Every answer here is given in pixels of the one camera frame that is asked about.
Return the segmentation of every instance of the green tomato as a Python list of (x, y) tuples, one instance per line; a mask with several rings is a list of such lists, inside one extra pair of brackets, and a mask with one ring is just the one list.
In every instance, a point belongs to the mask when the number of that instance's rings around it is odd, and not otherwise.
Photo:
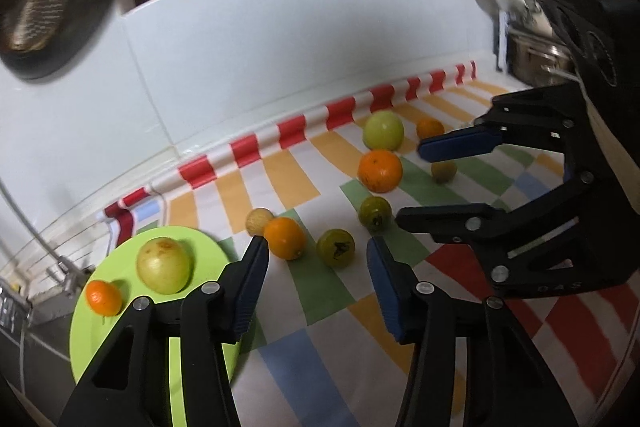
[(392, 218), (391, 205), (380, 196), (369, 196), (358, 211), (358, 219), (369, 232), (380, 232)]
[(372, 114), (364, 125), (362, 140), (369, 149), (395, 151), (404, 139), (404, 125), (398, 115), (391, 111)]
[(327, 266), (344, 268), (356, 255), (356, 243), (346, 230), (331, 229), (318, 239), (316, 252)]

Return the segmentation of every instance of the red and white striped border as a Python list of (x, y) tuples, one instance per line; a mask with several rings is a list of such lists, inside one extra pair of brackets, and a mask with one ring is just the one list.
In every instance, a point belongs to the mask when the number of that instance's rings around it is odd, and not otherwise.
[(473, 80), (476, 78), (476, 72), (476, 63), (471, 60), (465, 64), (457, 64), (450, 70), (436, 70), (391, 84), (380, 84), (341, 100), (312, 108), (279, 123), (270, 124), (231, 143), (213, 147), (187, 163), (159, 175), (148, 185), (111, 203), (98, 214), (98, 219), (118, 221), (120, 233), (117, 245), (120, 245), (129, 239), (133, 232), (133, 216), (130, 209), (146, 198), (164, 194), (185, 183), (190, 184), (191, 188), (201, 187), (220, 176), (322, 132), (351, 123), (378, 110), (414, 100), (428, 92), (440, 91), (447, 86)]

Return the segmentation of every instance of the blue gripper pad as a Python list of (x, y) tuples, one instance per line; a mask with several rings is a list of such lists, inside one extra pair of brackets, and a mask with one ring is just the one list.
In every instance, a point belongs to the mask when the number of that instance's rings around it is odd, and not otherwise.
[(502, 143), (499, 130), (476, 126), (427, 138), (418, 145), (418, 155), (428, 162), (442, 162), (486, 154)]
[(225, 266), (218, 282), (224, 288), (226, 330), (236, 341), (246, 333), (254, 315), (269, 263), (269, 246), (265, 238), (255, 236), (240, 261)]
[(408, 264), (394, 261), (381, 237), (372, 237), (367, 243), (367, 266), (387, 331), (396, 342), (410, 343), (412, 288), (418, 282), (414, 271)]

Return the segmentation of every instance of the striped tablecloth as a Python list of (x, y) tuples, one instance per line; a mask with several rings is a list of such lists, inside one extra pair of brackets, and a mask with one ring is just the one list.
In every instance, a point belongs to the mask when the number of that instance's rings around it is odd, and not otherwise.
[[(386, 333), (366, 267), (369, 233), (356, 216), (369, 196), (356, 179), (367, 150), (362, 143), (367, 114), (392, 107), (404, 123), (399, 152), (404, 177), (385, 195), (394, 212), (465, 202), (516, 208), (561, 183), (561, 155), (506, 145), (457, 160), (458, 174), (449, 185), (432, 181), (429, 164), (415, 152), (415, 123), (430, 115), (447, 130), (458, 128), (484, 113), (493, 95), (506, 91), (499, 81), (476, 79), (474, 64), (452, 71), (378, 86), (322, 106), (312, 112), (315, 116), (278, 124), (268, 146), (261, 139), (267, 130), (230, 144), (234, 168), (216, 169), (209, 154), (178, 168), (180, 183), (141, 188), (135, 204), (127, 205), (132, 197), (124, 204), (120, 200), (127, 217), (110, 220), (113, 246), (143, 230), (183, 225), (209, 233), (237, 259), (250, 241), (244, 218), (256, 206), (292, 217), (305, 230), (308, 251), (300, 260), (270, 258), (256, 318), (242, 341), (233, 391), (243, 425), (395, 424), (412, 346), (399, 346)], [(239, 156), (242, 148), (245, 154)], [(113, 209), (106, 213), (116, 216)], [(356, 261), (340, 271), (324, 266), (314, 253), (315, 241), (332, 228), (347, 229), (356, 240)], [(410, 264), (419, 279), (455, 298), (479, 301), (490, 295), (469, 247), (441, 246), (429, 235), (412, 235), (395, 225), (384, 236), (395, 258)], [(612, 289), (509, 302), (582, 425), (606, 411), (635, 368), (639, 296), (636, 273)], [(462, 425), (465, 364), (465, 342), (459, 339), (452, 425)]]

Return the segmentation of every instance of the fruit on plate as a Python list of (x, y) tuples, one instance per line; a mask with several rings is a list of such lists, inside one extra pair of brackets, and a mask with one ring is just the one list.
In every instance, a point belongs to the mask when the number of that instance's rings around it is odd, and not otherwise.
[(369, 149), (395, 151), (404, 139), (404, 125), (391, 111), (372, 114), (362, 130), (362, 141)]
[(162, 295), (178, 293), (189, 282), (191, 259), (170, 237), (147, 241), (136, 257), (136, 272), (147, 288)]
[(402, 163), (392, 152), (370, 151), (360, 159), (358, 179), (371, 192), (388, 192), (402, 179)]
[(440, 120), (436, 120), (429, 116), (427, 118), (422, 118), (415, 125), (415, 134), (417, 134), (418, 138), (421, 140), (425, 140), (427, 138), (444, 134), (444, 126)]
[(89, 281), (84, 288), (89, 308), (103, 317), (114, 317), (122, 309), (122, 295), (113, 283), (107, 281)]
[(431, 177), (438, 184), (449, 183), (458, 172), (455, 162), (436, 162), (431, 164)]
[(264, 238), (276, 257), (293, 261), (305, 250), (306, 236), (298, 222), (290, 217), (275, 217), (264, 227)]
[(369, 232), (380, 232), (392, 218), (391, 205), (380, 196), (369, 196), (358, 210), (358, 219)]
[(254, 208), (246, 215), (244, 225), (249, 235), (262, 235), (265, 225), (275, 216), (266, 208)]
[(356, 255), (356, 243), (346, 230), (331, 229), (318, 239), (316, 253), (327, 266), (344, 268)]

